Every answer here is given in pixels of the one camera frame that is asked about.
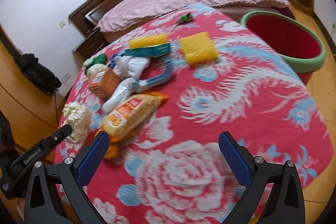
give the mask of yellow sponge cloth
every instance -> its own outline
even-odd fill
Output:
[[[128,42],[129,48],[143,48],[168,43],[166,34],[151,35],[149,37],[139,37]]]
[[[218,57],[217,49],[208,32],[181,38],[180,47],[188,64],[212,60]]]

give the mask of red floral tablecloth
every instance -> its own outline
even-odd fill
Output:
[[[187,13],[194,22],[175,27]],[[220,57],[190,67],[179,39],[204,31]],[[160,33],[171,43],[174,75],[156,90],[170,98],[139,135],[123,144],[120,158],[103,160],[84,187],[107,223],[221,223],[244,191],[218,148],[223,131],[268,162],[293,160],[303,187],[327,166],[333,155],[330,137],[306,87],[264,41],[215,9],[196,4],[172,12],[102,52],[110,57],[132,38]],[[152,60],[143,79],[157,75],[161,64]],[[83,70],[70,93],[72,101],[86,104],[92,113],[88,143],[100,126],[103,102],[88,91]],[[75,156],[82,145],[61,143],[55,162]]]

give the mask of trash can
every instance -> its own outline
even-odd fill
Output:
[[[322,41],[306,26],[289,17],[254,11],[244,15],[240,23],[279,53],[305,85],[325,62],[326,49]]]

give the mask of orange box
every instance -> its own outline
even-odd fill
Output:
[[[98,72],[89,83],[89,90],[100,98],[110,98],[121,83],[120,78],[110,68]]]

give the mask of tiled floor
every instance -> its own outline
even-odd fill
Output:
[[[325,123],[336,149],[336,62],[317,23],[308,15],[291,7],[291,11],[300,23],[315,32],[324,42],[327,59],[323,67],[316,71],[307,84]],[[336,156],[327,168],[303,190],[306,208],[306,224],[313,223],[327,205],[336,184]]]

